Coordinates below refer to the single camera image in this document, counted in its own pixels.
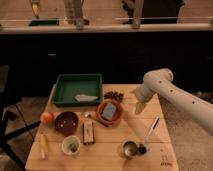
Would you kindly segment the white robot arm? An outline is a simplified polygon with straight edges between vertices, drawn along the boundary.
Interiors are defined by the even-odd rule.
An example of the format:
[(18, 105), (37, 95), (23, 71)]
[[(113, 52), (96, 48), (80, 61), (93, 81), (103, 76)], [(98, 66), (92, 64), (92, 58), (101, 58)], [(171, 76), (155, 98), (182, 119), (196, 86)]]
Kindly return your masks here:
[(163, 68), (147, 72), (143, 83), (134, 90), (139, 103), (146, 104), (155, 94), (167, 99), (188, 113), (205, 131), (213, 136), (213, 104), (210, 104), (172, 84), (173, 73)]

